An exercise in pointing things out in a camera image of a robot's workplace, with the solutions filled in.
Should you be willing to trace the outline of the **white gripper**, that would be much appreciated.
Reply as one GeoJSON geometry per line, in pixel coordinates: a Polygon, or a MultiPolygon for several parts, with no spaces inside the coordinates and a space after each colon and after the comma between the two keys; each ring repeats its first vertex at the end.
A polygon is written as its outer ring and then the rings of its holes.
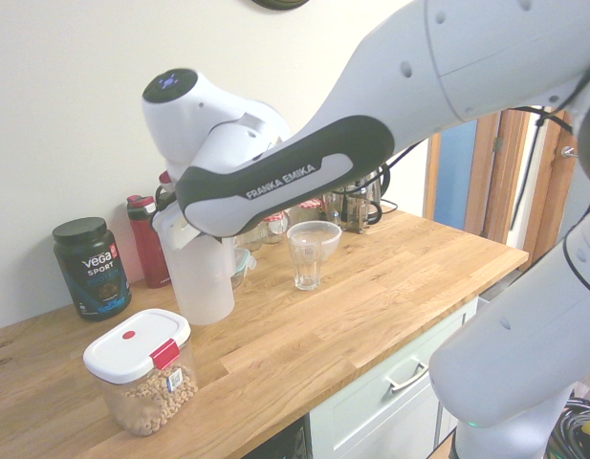
{"type": "Polygon", "coordinates": [[[163,245],[170,250],[181,250],[201,232],[192,227],[179,209],[158,211],[152,220],[154,230],[163,245]]]}

